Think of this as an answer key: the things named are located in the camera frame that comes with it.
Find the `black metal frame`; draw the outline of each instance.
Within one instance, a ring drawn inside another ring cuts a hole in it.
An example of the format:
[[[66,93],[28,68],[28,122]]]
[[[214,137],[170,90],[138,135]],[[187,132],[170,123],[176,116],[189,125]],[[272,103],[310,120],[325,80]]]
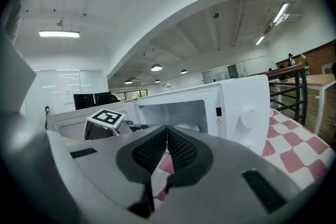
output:
[[[270,82],[269,85],[281,85],[281,86],[291,86],[290,89],[282,90],[279,92],[272,92],[270,94],[270,97],[275,97],[278,95],[282,95],[284,97],[295,99],[295,103],[291,105],[286,105],[282,102],[279,102],[277,100],[271,99],[272,102],[281,105],[280,108],[277,108],[277,111],[282,111],[285,109],[290,109],[295,112],[293,120],[299,122],[301,125],[305,125],[306,123],[306,116],[307,116],[307,80],[306,80],[306,72],[304,69],[295,70],[291,72],[290,74],[293,74],[295,78],[295,86],[290,83],[285,82]],[[295,96],[288,95],[286,93],[295,91]],[[302,104],[302,113],[300,114],[300,105]]]

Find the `window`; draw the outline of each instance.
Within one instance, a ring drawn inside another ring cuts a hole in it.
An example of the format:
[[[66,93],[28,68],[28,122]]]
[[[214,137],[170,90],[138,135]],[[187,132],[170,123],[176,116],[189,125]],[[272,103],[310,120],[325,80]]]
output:
[[[147,90],[139,90],[139,91],[130,91],[130,92],[117,92],[116,97],[120,101],[125,101],[125,100],[133,100],[137,99],[140,97],[145,97],[148,95]]]

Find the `black slot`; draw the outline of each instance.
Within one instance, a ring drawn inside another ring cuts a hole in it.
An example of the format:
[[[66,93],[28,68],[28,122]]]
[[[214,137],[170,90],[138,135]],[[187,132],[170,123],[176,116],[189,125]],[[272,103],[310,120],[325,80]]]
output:
[[[74,151],[74,152],[70,152],[70,155],[72,158],[79,158],[79,157],[83,157],[86,155],[90,155],[92,153],[97,152],[94,148],[87,148],[86,150],[80,150],[80,151]]]
[[[258,171],[249,170],[242,173],[242,176],[269,213],[274,212],[286,203],[285,199]]]
[[[217,114],[217,117],[221,117],[222,116],[222,108],[216,108],[216,114]]]

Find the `office chair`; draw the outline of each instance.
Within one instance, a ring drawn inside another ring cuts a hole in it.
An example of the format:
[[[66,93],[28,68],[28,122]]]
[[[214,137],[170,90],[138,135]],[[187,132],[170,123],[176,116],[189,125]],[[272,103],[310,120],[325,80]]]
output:
[[[104,104],[112,104],[120,102],[115,95],[112,94],[105,94],[101,95],[97,98],[97,106],[104,105]]]

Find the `wooden tabletop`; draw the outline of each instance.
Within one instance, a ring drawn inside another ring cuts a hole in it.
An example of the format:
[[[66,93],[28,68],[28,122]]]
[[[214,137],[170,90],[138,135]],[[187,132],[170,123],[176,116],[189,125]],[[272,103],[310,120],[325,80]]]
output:
[[[335,77],[333,74],[321,74],[321,75],[310,75],[306,76],[307,78],[307,85],[308,86],[318,86],[323,87],[332,82],[335,82]],[[283,81],[286,84],[294,84],[295,85],[295,78],[287,79]]]

